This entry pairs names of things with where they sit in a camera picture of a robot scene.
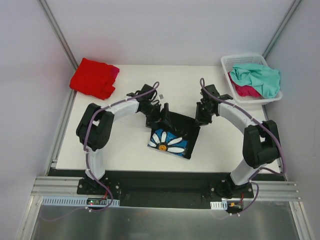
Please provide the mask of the pink t-shirt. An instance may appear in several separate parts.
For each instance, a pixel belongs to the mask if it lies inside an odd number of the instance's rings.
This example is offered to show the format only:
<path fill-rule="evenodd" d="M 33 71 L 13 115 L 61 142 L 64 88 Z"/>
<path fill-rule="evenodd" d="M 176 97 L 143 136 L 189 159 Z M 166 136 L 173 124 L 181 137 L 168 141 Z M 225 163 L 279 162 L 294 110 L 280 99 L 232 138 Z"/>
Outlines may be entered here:
<path fill-rule="evenodd" d="M 112 66 L 110 69 L 110 79 L 115 81 L 119 72 L 120 72 L 120 69 L 118 67 Z"/>

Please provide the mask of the white plastic basket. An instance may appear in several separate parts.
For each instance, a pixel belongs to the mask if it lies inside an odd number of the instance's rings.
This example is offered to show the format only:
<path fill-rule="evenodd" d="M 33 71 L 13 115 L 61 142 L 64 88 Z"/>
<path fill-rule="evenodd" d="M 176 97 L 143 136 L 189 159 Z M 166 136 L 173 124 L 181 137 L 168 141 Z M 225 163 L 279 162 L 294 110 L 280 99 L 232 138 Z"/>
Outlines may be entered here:
<path fill-rule="evenodd" d="M 227 55 L 220 59 L 233 98 L 243 106 L 266 105 L 282 99 L 281 73 L 262 55 Z"/>

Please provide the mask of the red t-shirt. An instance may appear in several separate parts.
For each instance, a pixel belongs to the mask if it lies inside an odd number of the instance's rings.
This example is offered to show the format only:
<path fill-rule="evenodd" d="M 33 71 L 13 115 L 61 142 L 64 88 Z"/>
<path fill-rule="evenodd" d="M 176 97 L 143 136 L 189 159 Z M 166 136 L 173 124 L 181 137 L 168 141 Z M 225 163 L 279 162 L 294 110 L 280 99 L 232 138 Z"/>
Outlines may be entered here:
<path fill-rule="evenodd" d="M 114 65 L 83 58 L 70 80 L 69 87 L 84 95 L 106 100 L 116 89 L 116 79 L 110 79 L 112 66 Z"/>

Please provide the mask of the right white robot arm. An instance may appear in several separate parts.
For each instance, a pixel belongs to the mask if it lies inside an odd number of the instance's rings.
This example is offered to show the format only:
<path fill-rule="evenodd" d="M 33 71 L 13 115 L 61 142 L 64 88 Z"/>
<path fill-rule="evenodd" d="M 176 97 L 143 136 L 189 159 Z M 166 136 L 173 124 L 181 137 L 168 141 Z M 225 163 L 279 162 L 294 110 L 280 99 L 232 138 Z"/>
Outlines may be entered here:
<path fill-rule="evenodd" d="M 197 125 L 210 124 L 215 115 L 228 120 L 243 134 L 242 160 L 216 189 L 217 193 L 234 198 L 260 170 L 281 157 L 278 127 L 272 120 L 255 119 L 230 95 L 220 95 L 213 84 L 204 86 L 201 79 L 200 85 L 202 98 L 196 107 Z"/>

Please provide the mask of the black daisy t-shirt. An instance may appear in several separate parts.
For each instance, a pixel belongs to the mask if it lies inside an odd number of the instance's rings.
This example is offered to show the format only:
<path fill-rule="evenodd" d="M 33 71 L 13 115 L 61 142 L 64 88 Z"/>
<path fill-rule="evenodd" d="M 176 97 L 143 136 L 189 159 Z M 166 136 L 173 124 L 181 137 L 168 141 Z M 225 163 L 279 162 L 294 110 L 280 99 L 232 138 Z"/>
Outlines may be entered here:
<path fill-rule="evenodd" d="M 189 160 L 199 136 L 200 127 L 194 118 L 180 113 L 170 112 L 169 119 L 172 127 L 160 121 L 158 127 L 151 130 L 147 146 Z"/>

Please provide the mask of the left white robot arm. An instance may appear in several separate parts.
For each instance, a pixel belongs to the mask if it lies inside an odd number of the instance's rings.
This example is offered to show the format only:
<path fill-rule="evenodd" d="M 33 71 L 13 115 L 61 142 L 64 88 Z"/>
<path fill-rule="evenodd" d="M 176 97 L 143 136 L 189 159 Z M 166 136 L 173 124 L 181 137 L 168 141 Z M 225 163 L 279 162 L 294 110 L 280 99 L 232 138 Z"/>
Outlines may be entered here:
<path fill-rule="evenodd" d="M 141 90 L 128 93 L 124 99 L 101 107 L 95 103 L 87 106 L 77 128 L 76 135 L 85 152 L 85 175 L 90 179 L 88 188 L 99 195 L 105 191 L 106 183 L 101 178 L 105 175 L 102 149 L 110 139 L 113 123 L 135 113 L 143 113 L 145 126 L 156 128 L 161 122 L 161 104 L 157 97 L 157 81 L 150 86 L 144 84 Z"/>

